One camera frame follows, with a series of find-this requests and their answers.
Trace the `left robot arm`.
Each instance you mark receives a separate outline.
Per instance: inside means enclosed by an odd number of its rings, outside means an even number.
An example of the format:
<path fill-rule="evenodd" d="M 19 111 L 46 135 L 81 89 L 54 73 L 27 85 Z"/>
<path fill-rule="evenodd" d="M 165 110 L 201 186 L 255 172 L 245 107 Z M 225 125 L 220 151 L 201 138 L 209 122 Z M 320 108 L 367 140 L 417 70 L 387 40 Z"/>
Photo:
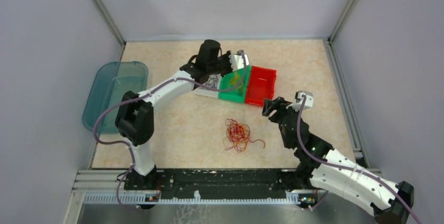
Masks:
<path fill-rule="evenodd" d="M 153 161 L 149 140 L 154 134 L 154 114 L 179 96 L 197 89 L 211 75 L 224 76 L 239 68 L 235 65 L 233 52 L 222 53 L 218 41 L 205 40 L 186 64 L 169 79 L 134 93 L 128 91 L 119 104 L 115 126 L 131 151 L 132 169 L 136 171 L 136 182 L 144 189 L 156 185 L 157 175 L 153 172 Z"/>

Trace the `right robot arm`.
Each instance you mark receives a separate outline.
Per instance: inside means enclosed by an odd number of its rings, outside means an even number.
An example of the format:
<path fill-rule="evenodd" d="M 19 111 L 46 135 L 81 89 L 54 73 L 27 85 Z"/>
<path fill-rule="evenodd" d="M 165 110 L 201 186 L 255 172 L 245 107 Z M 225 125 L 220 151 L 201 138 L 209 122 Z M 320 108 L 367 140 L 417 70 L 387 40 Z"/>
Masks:
<path fill-rule="evenodd" d="M 406 181 L 385 180 L 344 156 L 311 133 L 302 112 L 313 98 L 297 92 L 295 102 L 282 97 L 264 99 L 262 115 L 278 125 L 285 148 L 294 150 L 299 165 L 282 183 L 307 189 L 323 189 L 355 204 L 376 223 L 406 223 L 414 204 L 414 187 Z"/>

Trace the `red plastic bin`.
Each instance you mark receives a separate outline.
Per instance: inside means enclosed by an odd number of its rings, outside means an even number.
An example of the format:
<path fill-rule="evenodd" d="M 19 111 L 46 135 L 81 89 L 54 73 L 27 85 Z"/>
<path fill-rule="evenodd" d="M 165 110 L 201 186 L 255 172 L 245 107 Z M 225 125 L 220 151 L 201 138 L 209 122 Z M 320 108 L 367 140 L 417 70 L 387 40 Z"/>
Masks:
<path fill-rule="evenodd" d="M 264 105 L 265 99 L 272 99 L 277 71 L 274 69 L 252 66 L 249 74 L 244 103 L 248 105 Z"/>

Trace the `green plastic bin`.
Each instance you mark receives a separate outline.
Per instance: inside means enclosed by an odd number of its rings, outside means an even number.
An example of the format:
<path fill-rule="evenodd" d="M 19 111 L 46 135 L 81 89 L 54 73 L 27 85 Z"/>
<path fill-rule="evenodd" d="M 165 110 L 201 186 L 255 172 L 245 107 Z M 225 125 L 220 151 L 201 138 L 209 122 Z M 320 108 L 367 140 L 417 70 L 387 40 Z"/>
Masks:
<path fill-rule="evenodd" d="M 235 87 L 235 89 L 231 89 L 227 92 L 219 92 L 218 99 L 228 100 L 236 103 L 244 103 L 250 72 L 251 66 L 247 66 L 246 74 L 242 80 L 242 69 L 222 77 L 219 89 L 229 89 L 233 87 Z"/>

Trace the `white plastic bin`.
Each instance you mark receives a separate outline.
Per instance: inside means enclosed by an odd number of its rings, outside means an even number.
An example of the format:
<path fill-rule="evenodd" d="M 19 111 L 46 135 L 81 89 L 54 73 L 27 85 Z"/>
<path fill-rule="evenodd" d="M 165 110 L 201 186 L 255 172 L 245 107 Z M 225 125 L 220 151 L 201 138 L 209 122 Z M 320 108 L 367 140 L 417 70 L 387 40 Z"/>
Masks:
<path fill-rule="evenodd" d="M 211 98 L 218 98 L 219 92 L 216 90 L 219 89 L 220 82 L 220 74 L 210 75 L 208 81 L 203 84 L 203 87 L 199 86 L 197 89 L 194 90 L 194 94 Z"/>

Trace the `teal translucent tray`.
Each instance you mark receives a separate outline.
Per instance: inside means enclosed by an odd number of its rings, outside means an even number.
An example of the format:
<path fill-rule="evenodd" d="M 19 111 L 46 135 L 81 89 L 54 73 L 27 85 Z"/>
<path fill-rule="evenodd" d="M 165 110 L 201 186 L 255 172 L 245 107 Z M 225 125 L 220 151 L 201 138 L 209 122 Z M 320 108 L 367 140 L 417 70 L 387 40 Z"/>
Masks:
<path fill-rule="evenodd" d="M 121 102 L 123 95 L 132 91 L 138 93 L 147 88 L 148 68 L 139 61 L 110 62 L 96 73 L 88 96 L 82 123 L 93 130 L 98 117 L 111 106 Z"/>

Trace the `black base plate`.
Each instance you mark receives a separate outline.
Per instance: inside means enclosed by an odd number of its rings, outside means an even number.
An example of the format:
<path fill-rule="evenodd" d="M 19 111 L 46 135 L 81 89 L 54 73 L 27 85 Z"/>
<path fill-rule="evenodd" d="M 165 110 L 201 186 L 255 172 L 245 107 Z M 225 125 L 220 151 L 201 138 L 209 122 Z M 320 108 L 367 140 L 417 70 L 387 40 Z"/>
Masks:
<path fill-rule="evenodd" d="M 294 169 L 154 169 L 117 179 L 127 191 L 154 191 L 156 200 L 274 200 L 289 197 L 314 204 L 319 191 L 303 184 Z"/>

